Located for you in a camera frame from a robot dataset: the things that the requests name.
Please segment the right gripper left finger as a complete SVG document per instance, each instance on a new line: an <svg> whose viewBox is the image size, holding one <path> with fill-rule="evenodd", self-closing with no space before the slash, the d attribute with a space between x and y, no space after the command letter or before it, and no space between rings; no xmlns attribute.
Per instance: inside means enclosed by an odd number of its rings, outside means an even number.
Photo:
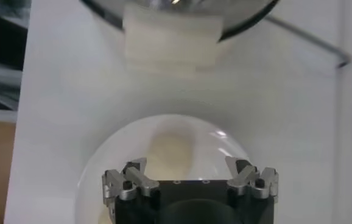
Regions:
<svg viewBox="0 0 352 224"><path fill-rule="evenodd" d="M103 203L113 210L116 199L134 200L138 192L144 197L151 197L159 189L160 183L145 176L147 159L138 158L128 161L121 172L116 169L106 170L102 175Z"/></svg>

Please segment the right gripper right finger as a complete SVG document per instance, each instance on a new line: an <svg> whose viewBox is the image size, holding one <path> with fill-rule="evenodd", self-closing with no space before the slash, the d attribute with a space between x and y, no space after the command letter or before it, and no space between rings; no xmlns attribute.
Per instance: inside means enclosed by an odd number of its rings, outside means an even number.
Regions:
<svg viewBox="0 0 352 224"><path fill-rule="evenodd" d="M278 199L279 174L276 169L266 167L262 172L248 160L226 156L225 162L232 175L227 181L227 186L234 190L236 195L246 193L255 199Z"/></svg>

